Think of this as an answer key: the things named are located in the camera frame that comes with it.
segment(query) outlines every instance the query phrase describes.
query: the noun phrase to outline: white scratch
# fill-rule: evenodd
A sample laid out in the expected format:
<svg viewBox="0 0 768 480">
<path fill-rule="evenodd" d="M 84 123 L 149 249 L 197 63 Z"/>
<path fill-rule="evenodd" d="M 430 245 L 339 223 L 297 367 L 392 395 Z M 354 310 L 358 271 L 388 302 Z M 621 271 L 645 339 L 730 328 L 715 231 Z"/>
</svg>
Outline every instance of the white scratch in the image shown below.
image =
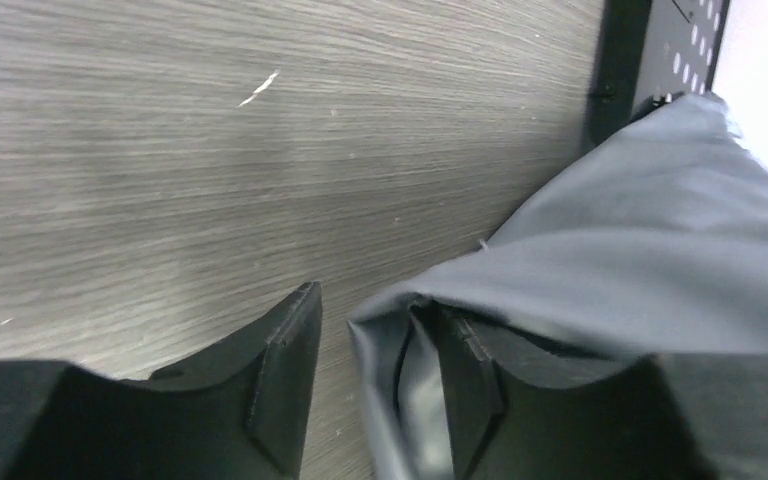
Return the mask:
<svg viewBox="0 0 768 480">
<path fill-rule="evenodd" d="M 242 102 L 240 102 L 240 104 L 239 104 L 239 105 L 237 105 L 237 108 L 240 108 L 240 107 L 242 107 L 243 105 L 248 105 L 249 103 L 251 103 L 251 102 L 252 102 L 252 100 L 254 100 L 255 98 L 257 98 L 257 94 L 258 94 L 258 93 L 261 93 L 261 92 L 263 92 L 264 90 L 266 90 L 267 88 L 269 88 L 269 86 L 270 86 L 270 85 L 272 85 L 272 82 L 274 82 L 274 81 L 275 81 L 275 77 L 277 77 L 279 73 L 281 73 L 281 70 L 275 70 L 274 72 L 272 72 L 272 75 L 270 75 L 270 76 L 269 76 L 269 78 L 267 78 L 267 79 L 266 79 L 266 81 L 265 81 L 265 82 L 263 82 L 263 84 L 262 84 L 261 86 L 257 87 L 257 88 L 254 90 L 254 93 L 252 93 L 251 97 L 249 97 L 249 98 L 247 98 L 247 99 L 243 100 Z"/>
</svg>

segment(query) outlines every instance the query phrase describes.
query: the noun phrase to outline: gray fabric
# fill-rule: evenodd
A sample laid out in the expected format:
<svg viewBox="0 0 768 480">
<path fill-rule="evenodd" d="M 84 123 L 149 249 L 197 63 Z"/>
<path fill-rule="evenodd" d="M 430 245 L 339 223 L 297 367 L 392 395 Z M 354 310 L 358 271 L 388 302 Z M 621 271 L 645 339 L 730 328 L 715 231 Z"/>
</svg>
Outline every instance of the gray fabric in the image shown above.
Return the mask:
<svg viewBox="0 0 768 480">
<path fill-rule="evenodd" d="M 439 366 L 406 308 L 431 298 L 615 358 L 768 353 L 768 171 L 724 102 L 688 96 L 537 192 L 487 241 L 361 305 L 349 327 L 379 478 L 451 478 Z M 398 395 L 401 415 L 393 408 Z"/>
</svg>

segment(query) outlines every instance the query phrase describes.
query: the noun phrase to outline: wood grain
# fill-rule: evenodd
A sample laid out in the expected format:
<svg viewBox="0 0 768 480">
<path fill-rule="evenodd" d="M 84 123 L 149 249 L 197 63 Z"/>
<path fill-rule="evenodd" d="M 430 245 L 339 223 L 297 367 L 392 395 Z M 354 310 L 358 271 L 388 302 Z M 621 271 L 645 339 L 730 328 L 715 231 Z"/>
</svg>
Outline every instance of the wood grain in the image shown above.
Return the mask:
<svg viewBox="0 0 768 480">
<path fill-rule="evenodd" d="M 0 0 L 0 357 L 139 377 L 319 279 L 303 477 L 368 478 L 345 315 L 574 159 L 570 3 Z"/>
</svg>

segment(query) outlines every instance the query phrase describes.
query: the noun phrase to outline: gray cloth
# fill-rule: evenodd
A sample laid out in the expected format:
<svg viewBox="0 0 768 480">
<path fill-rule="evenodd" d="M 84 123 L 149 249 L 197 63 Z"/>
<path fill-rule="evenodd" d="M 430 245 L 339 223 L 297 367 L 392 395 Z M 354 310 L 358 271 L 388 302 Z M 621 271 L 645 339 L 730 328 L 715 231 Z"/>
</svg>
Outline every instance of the gray cloth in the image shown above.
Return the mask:
<svg viewBox="0 0 768 480">
<path fill-rule="evenodd" d="M 613 358 L 768 353 L 768 170 L 716 96 L 683 97 L 626 127 L 487 245 L 350 318 L 379 478 L 453 476 L 436 351 L 409 324 L 412 302 L 465 307 Z M 395 385 L 410 328 L 418 334 Z"/>
</svg>

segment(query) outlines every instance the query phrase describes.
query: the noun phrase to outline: scratch mark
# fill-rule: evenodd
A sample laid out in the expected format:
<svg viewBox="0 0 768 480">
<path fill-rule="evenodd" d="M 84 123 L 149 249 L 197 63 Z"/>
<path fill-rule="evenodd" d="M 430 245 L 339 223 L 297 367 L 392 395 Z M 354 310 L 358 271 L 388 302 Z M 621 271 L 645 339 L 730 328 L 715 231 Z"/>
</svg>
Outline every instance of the scratch mark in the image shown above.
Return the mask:
<svg viewBox="0 0 768 480">
<path fill-rule="evenodd" d="M 269 78 L 267 78 L 266 81 L 263 82 L 263 84 L 261 86 L 257 87 L 254 90 L 254 93 L 252 93 L 251 97 L 249 97 L 249 98 L 243 100 L 242 102 L 240 102 L 240 104 L 237 105 L 237 108 L 240 108 L 243 105 L 248 105 L 249 103 L 251 103 L 255 98 L 257 98 L 257 94 L 258 93 L 263 92 L 264 90 L 269 88 L 270 85 L 272 85 L 272 82 L 275 81 L 275 77 L 277 77 L 279 73 L 281 73 L 281 70 L 275 70 L 274 72 L 272 72 L 272 75 L 270 75 Z"/>
</svg>

